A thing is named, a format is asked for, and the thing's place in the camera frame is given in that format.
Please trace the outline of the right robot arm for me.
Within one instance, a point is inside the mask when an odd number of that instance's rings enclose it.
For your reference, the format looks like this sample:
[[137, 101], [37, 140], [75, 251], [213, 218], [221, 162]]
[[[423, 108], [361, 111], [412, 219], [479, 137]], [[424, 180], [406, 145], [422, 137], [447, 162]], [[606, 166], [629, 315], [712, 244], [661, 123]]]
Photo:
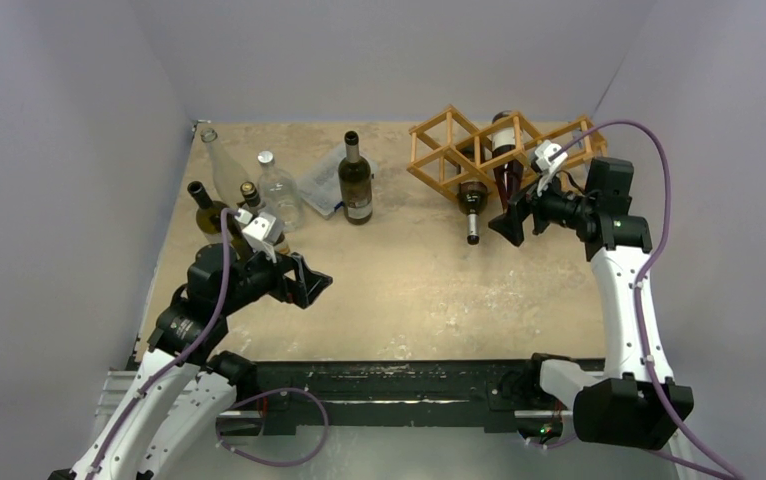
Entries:
[[693, 392], [675, 383], [661, 342], [650, 288], [652, 241], [645, 218], [630, 214], [634, 167], [626, 160], [596, 158], [585, 188], [566, 192], [542, 168], [538, 177], [490, 221], [510, 243], [551, 224], [574, 231], [584, 244], [602, 309], [606, 355], [596, 378], [570, 359], [535, 355], [538, 369], [523, 376], [520, 392], [535, 407], [557, 399], [572, 411], [578, 439], [660, 450], [694, 408]]

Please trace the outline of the green bottle cream label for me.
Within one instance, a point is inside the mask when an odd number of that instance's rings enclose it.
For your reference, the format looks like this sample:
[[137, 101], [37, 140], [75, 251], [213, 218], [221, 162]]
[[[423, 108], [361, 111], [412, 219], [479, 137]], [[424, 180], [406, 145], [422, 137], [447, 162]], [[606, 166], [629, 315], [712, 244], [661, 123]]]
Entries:
[[[223, 242], [221, 228], [221, 211], [227, 205], [221, 201], [214, 201], [200, 181], [192, 181], [187, 185], [187, 192], [196, 202], [198, 209], [195, 212], [195, 221], [198, 229], [209, 244]], [[233, 217], [227, 220], [227, 228], [230, 235], [230, 245], [241, 260], [247, 260], [252, 255], [252, 249], [243, 238], [242, 231]]]

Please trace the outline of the wooden wine rack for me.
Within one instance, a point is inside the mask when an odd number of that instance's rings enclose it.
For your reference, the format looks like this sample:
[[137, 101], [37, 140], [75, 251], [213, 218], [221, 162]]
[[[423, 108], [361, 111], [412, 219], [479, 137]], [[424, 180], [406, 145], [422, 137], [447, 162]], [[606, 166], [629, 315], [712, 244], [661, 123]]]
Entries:
[[[446, 199], [454, 202], [458, 185], [479, 180], [489, 193], [498, 195], [493, 169], [515, 158], [524, 166], [522, 180], [531, 181], [528, 155], [545, 140], [566, 142], [594, 123], [585, 115], [560, 126], [541, 129], [521, 112], [513, 110], [485, 126], [469, 120], [452, 105], [430, 119], [412, 127], [410, 161], [407, 171]], [[515, 149], [492, 158], [492, 137], [501, 129], [513, 127]]]

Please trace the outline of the brown bottle gold neck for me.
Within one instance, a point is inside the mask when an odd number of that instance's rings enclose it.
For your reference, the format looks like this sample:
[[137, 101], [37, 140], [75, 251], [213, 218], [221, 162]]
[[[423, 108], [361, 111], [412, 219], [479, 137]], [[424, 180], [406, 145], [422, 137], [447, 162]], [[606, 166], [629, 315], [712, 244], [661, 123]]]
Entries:
[[[515, 133], [513, 127], [498, 130], [492, 137], [492, 158], [502, 156], [515, 149]], [[496, 188], [498, 190], [502, 210], [508, 208], [508, 200], [521, 189], [524, 166], [513, 158], [508, 163], [493, 169]]]

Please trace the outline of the clear tall glass bottle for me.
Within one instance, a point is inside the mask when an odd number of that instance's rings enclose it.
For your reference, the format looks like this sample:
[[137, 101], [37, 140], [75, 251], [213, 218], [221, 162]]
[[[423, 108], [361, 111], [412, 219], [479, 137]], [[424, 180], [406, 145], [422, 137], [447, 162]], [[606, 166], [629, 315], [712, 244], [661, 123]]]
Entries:
[[213, 184], [220, 199], [228, 206], [243, 204], [241, 187], [251, 180], [251, 175], [227, 152], [213, 128], [203, 129], [200, 138], [211, 161]]

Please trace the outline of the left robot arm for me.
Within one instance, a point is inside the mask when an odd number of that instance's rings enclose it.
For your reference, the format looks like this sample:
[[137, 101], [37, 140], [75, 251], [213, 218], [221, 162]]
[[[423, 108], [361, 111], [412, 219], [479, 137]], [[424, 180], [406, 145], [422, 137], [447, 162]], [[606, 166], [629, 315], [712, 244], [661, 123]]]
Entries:
[[254, 363], [215, 354], [227, 318], [264, 296], [305, 309], [332, 284], [293, 253], [201, 248], [158, 317], [132, 383], [86, 453], [53, 479], [163, 479], [218, 415], [263, 398]]

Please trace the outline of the clear squat glass bottle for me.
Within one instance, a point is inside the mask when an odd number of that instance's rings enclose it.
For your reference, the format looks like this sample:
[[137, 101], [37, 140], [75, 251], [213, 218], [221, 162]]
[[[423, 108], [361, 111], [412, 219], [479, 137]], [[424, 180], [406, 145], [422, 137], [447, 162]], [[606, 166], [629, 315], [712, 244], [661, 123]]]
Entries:
[[305, 216], [294, 178], [276, 165], [271, 151], [259, 152], [257, 161], [262, 168], [258, 180], [261, 197], [275, 216], [284, 222], [287, 231], [299, 230], [304, 225]]

